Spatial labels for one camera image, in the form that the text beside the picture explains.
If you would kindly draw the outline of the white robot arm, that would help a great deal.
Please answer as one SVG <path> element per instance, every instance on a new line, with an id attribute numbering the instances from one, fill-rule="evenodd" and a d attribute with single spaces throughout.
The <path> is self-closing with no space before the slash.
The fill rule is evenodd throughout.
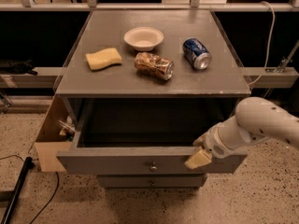
<path id="1" fill-rule="evenodd" d="M 260 144 L 268 138 L 298 149 L 299 118 L 264 98 L 246 98 L 238 103 L 232 117 L 193 142 L 198 149 L 185 161 L 185 166 L 196 169 L 208 165 L 213 157 L 236 155 L 242 147 Z"/>

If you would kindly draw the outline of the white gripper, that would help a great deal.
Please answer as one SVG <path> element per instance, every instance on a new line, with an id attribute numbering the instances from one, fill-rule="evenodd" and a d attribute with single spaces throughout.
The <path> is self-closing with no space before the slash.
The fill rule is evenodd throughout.
<path id="1" fill-rule="evenodd" d="M 243 154 L 242 148 L 232 150 L 221 141 L 218 132 L 219 127 L 219 124 L 214 125 L 192 143 L 199 149 L 184 162 L 187 168 L 193 170 L 208 165 L 212 162 L 213 157 L 224 159 L 229 156 Z"/>

